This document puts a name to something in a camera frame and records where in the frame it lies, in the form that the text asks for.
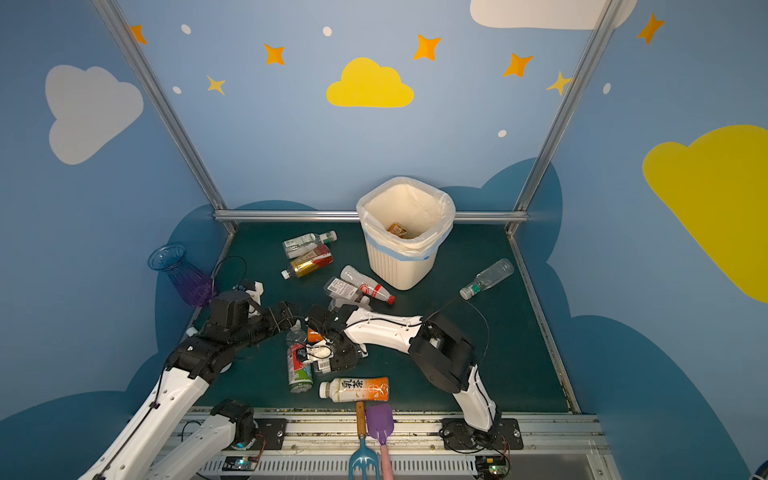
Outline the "orange label juice bottle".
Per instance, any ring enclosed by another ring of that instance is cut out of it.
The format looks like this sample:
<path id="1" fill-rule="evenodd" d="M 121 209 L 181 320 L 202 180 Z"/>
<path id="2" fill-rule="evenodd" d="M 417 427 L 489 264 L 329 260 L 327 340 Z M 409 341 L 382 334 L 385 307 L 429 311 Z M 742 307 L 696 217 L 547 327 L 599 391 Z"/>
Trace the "orange label juice bottle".
<path id="1" fill-rule="evenodd" d="M 307 342 L 310 345 L 318 344 L 324 340 L 325 338 L 319 332 L 313 330 L 312 328 L 307 330 Z"/>

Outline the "square clear bottle white label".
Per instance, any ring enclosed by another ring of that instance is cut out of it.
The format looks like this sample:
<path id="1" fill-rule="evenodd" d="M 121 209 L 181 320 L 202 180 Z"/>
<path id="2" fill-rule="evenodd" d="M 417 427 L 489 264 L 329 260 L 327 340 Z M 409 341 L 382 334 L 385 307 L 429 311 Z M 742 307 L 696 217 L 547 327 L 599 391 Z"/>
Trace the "square clear bottle white label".
<path id="1" fill-rule="evenodd" d="M 334 300 L 357 303 L 363 297 L 358 287 L 336 277 L 331 278 L 324 289 L 326 294 Z"/>

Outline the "white bottle red label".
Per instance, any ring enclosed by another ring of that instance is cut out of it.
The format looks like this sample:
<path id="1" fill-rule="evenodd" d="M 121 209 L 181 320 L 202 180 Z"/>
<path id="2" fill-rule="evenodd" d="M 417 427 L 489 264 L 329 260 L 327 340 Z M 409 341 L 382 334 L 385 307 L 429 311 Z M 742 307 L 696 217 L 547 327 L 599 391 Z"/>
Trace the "white bottle red label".
<path id="1" fill-rule="evenodd" d="M 364 295 L 393 305 L 395 296 L 392 295 L 382 284 L 373 278 L 360 273 L 351 265 L 345 266 L 341 270 L 340 277 L 347 283 L 354 285 Z"/>

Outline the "clear bottle white orange label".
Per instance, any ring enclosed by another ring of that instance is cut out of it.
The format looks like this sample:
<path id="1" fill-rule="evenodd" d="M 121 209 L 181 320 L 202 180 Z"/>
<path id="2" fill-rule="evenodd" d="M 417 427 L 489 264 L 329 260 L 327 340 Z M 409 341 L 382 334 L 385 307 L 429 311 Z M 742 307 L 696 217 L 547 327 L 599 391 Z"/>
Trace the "clear bottle white orange label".
<path id="1" fill-rule="evenodd" d="M 368 297 L 365 297 L 361 301 L 351 301 L 351 300 L 342 299 L 342 298 L 332 298 L 329 305 L 329 310 L 340 309 L 345 305 L 351 305 L 353 307 L 358 307 L 367 311 L 372 310 Z"/>

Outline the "clear bottle pale green label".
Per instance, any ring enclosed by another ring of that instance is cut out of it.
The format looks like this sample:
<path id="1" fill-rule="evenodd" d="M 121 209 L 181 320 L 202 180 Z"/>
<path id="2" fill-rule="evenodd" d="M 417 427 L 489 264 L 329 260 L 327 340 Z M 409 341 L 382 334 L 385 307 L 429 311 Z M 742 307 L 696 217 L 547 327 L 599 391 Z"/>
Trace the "clear bottle pale green label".
<path id="1" fill-rule="evenodd" d="M 314 373 L 318 375 L 330 374 L 333 371 L 332 360 L 332 354 L 323 357 L 313 356 L 312 366 Z"/>

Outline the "orange brown label bottle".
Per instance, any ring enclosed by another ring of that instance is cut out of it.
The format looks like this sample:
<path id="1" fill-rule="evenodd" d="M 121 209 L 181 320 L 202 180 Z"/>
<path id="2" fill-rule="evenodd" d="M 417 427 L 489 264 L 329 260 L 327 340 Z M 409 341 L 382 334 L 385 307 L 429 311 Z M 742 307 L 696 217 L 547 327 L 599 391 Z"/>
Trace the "orange brown label bottle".
<path id="1" fill-rule="evenodd" d="M 394 222 L 394 223 L 392 223 L 392 224 L 391 224 L 391 225 L 388 227 L 387 231 L 388 231 L 389 233 L 391 233 L 391 234 L 393 234 L 393 235 L 397 236 L 398 238 L 406 238 L 406 237 L 407 237 L 407 235 L 408 235 L 408 230 L 407 230 L 407 228 L 406 228 L 405 226 L 403 226 L 402 224 L 398 223 L 398 222 Z"/>

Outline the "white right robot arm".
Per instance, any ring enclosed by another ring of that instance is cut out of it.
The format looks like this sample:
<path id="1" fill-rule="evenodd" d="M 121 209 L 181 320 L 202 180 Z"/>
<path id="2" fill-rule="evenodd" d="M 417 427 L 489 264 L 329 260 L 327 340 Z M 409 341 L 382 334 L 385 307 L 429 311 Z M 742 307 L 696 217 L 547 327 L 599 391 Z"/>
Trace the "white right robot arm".
<path id="1" fill-rule="evenodd" d="M 308 326 L 330 348 L 321 369 L 335 373 L 354 369 L 369 346 L 389 348 L 409 356 L 436 388 L 453 395 L 468 427 L 489 433 L 500 414 L 479 375 L 474 346 L 446 316 L 402 317 L 344 305 L 334 310 L 313 306 Z"/>

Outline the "gold red label tea bottle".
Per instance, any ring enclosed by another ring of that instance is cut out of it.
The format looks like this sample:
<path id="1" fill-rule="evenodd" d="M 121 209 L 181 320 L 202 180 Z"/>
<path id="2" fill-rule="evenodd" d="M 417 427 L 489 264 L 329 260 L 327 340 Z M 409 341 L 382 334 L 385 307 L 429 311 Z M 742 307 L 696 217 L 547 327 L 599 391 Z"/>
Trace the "gold red label tea bottle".
<path id="1" fill-rule="evenodd" d="M 330 248 L 326 245 L 321 245 L 291 261 L 290 266 L 281 271 L 281 276 L 285 280 L 302 278 L 330 265 L 332 262 L 333 255 Z"/>

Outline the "purple toy shovel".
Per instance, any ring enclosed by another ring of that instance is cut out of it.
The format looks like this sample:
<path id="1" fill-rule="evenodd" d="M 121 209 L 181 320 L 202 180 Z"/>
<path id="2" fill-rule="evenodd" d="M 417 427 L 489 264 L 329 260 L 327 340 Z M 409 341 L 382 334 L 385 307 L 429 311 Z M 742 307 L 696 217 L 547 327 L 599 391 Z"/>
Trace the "purple toy shovel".
<path id="1" fill-rule="evenodd" d="M 394 431 L 393 410 L 389 403 L 377 403 L 366 410 L 368 434 L 378 441 L 381 452 L 381 478 L 393 480 L 394 474 L 387 446 Z"/>

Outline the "left green circuit board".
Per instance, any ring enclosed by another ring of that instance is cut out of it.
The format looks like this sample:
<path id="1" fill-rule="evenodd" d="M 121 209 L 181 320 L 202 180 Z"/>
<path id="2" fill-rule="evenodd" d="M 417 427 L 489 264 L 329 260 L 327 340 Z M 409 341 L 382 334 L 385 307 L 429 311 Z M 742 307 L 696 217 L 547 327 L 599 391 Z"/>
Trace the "left green circuit board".
<path id="1" fill-rule="evenodd" d="M 259 459 L 254 456 L 227 456 L 221 468 L 222 472 L 254 472 Z"/>

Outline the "right green circuit board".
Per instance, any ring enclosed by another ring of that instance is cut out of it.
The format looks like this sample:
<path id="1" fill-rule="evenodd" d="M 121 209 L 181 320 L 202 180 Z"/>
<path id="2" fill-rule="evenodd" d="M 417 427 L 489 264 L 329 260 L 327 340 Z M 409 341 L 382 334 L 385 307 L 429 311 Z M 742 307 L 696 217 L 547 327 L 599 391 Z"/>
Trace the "right green circuit board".
<path id="1" fill-rule="evenodd" d="M 501 480 L 509 473 L 509 461 L 503 455 L 476 456 L 476 479 Z"/>

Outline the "aluminium frame back rail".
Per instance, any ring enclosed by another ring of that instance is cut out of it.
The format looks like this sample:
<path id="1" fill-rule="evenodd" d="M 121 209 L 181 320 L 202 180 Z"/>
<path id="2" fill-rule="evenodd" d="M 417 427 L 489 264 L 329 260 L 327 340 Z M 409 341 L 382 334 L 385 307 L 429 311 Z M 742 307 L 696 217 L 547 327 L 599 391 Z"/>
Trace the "aluminium frame back rail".
<path id="1" fill-rule="evenodd" d="M 355 211 L 298 211 L 298 210 L 215 210 L 219 222 L 357 222 Z M 528 220 L 522 211 L 459 211 L 457 223 L 524 223 Z"/>

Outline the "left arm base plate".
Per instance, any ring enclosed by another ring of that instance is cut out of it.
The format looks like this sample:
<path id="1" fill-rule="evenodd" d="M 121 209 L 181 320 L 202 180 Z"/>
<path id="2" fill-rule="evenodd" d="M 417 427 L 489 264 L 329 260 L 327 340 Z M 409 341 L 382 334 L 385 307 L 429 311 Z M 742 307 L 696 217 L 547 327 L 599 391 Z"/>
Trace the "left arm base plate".
<path id="1" fill-rule="evenodd" d="M 275 450 L 283 447 L 287 421 L 281 418 L 257 418 L 240 421 L 230 448 L 234 450 Z"/>

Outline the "aluminium frame post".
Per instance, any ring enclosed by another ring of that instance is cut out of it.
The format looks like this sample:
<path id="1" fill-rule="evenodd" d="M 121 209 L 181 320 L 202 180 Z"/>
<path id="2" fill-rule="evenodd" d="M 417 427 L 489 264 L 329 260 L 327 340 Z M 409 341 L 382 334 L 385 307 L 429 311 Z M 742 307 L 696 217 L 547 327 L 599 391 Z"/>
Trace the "aluminium frame post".
<path id="1" fill-rule="evenodd" d="M 180 117 L 172 106 L 168 95 L 165 93 L 149 60 L 143 52 L 141 44 L 135 38 L 118 2 L 113 0 L 93 0 L 92 4 L 136 74 L 209 203 L 215 211 L 227 210 L 228 206 L 222 194 L 184 128 Z"/>
<path id="2" fill-rule="evenodd" d="M 572 81 L 568 84 L 567 91 L 564 94 L 542 148 L 516 200 L 513 210 L 515 216 L 505 225 L 505 233 L 509 239 L 514 237 L 518 230 L 518 225 L 528 219 L 529 206 L 578 108 L 586 87 L 610 42 L 623 4 L 624 1 L 621 0 L 606 1 L 597 18 L 596 26 L 579 59 Z"/>

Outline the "aluminium frame right post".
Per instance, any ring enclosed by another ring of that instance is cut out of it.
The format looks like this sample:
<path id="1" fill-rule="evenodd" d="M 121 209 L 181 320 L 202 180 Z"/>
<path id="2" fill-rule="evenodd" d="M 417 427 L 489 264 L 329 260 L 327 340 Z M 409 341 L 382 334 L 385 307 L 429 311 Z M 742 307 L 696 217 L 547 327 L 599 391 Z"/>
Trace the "aluminium frame right post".
<path id="1" fill-rule="evenodd" d="M 516 200 L 513 210 L 515 216 L 505 225 L 505 233 L 509 239 L 514 237 L 518 230 L 518 225 L 528 219 L 529 206 L 578 108 L 586 87 L 610 42 L 623 4 L 624 1 L 621 0 L 606 1 L 597 18 L 596 26 L 579 59 L 572 81 L 568 84 L 567 91 L 564 94 L 542 148 Z"/>

